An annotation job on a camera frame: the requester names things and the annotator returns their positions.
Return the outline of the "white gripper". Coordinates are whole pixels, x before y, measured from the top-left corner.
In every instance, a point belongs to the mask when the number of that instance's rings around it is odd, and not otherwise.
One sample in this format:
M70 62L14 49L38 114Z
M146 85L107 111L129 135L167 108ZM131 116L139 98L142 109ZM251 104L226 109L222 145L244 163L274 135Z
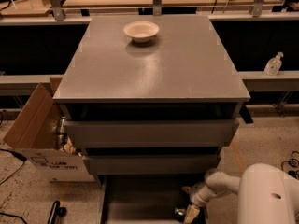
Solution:
M191 224L200 213L199 207L204 207L208 203L208 188L205 184L196 184L192 187L184 186L181 189L189 194L190 201L193 204L187 207L183 221L184 224Z

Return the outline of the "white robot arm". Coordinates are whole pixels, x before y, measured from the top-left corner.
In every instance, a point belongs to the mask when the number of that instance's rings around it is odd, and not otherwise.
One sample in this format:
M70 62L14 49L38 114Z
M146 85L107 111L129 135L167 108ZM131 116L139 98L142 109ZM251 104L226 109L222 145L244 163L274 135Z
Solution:
M268 164L253 164L241 177L210 169L203 182L182 189L191 202L184 224L191 224L212 199L229 193L238 196L238 224L296 224L298 220L299 180Z

